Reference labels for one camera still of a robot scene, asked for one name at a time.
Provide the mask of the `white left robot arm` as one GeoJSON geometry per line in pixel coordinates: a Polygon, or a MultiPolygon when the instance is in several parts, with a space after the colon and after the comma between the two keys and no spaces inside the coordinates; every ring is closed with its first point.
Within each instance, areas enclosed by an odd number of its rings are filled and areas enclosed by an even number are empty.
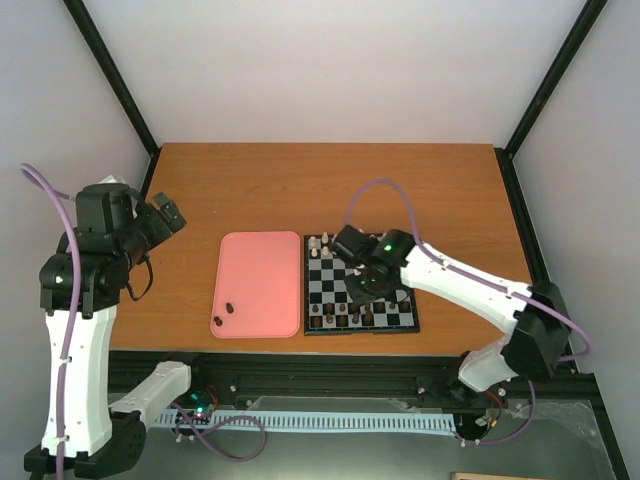
{"type": "Polygon", "coordinates": [[[79,479],[106,479],[132,469],[152,424],[170,403],[201,400],[208,378],[188,364],[168,360],[122,399],[108,399],[109,349],[131,270],[151,265],[151,251],[182,230],[186,221],[164,193],[147,202],[126,183],[107,181],[73,196],[29,165],[23,174],[50,197],[63,223],[55,253],[39,272],[40,307],[51,352],[51,384],[45,432],[24,456],[32,478],[72,472],[79,479]]]}

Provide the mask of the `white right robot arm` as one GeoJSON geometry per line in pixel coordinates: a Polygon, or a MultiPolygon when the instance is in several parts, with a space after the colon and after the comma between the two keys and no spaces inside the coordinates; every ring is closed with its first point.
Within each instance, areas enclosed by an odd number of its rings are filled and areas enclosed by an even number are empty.
{"type": "Polygon", "coordinates": [[[448,300],[502,333],[461,361],[457,382],[468,390],[486,391],[515,377],[548,381],[565,361],[568,318],[553,308],[545,292],[471,267],[426,242],[402,246],[369,238],[362,246],[333,250],[353,269],[346,277],[347,291],[359,305],[408,287],[448,300]]]}

